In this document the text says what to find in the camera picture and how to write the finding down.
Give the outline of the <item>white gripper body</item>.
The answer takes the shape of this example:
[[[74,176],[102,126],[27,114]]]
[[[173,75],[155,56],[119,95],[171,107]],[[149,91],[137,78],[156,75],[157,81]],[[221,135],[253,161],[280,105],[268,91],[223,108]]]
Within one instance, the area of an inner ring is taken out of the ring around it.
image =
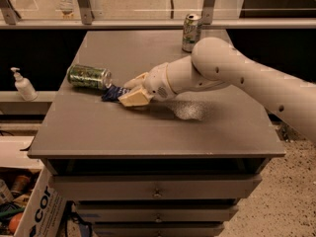
[[[156,101],[164,102],[177,96],[169,80],[170,63],[163,63],[152,68],[145,77],[143,86]]]

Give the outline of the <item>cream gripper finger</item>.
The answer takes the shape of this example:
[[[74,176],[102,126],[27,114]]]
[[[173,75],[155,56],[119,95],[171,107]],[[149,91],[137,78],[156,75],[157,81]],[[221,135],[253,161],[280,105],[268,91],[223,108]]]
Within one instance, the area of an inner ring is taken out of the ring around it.
[[[153,96],[143,86],[137,86],[120,96],[118,100],[125,107],[141,107],[148,105],[152,98]]]
[[[144,73],[136,76],[135,78],[127,81],[123,85],[123,87],[127,88],[127,89],[133,89],[135,87],[141,86],[144,83],[147,76],[148,76],[148,72],[144,72]]]

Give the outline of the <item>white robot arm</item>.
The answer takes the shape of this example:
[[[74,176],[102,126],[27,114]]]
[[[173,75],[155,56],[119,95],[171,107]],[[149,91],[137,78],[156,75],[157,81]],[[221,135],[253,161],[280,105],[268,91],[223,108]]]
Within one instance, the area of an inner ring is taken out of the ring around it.
[[[129,80],[124,84],[129,92],[118,100],[126,107],[139,107],[228,85],[316,142],[316,85],[255,62],[219,38],[201,39],[190,55]]]

